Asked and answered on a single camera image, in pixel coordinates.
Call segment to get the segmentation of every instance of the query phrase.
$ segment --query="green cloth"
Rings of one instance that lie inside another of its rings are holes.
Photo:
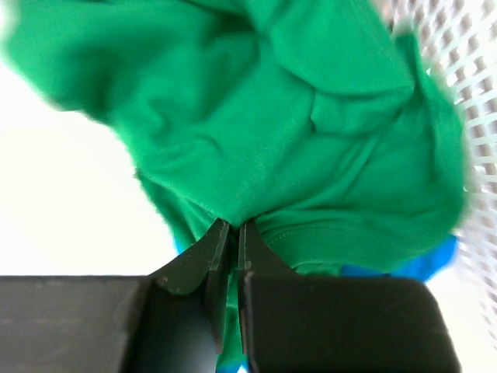
[[[16,67],[115,130],[184,247],[256,217],[301,273],[388,272],[461,216],[460,116],[365,0],[19,3]]]

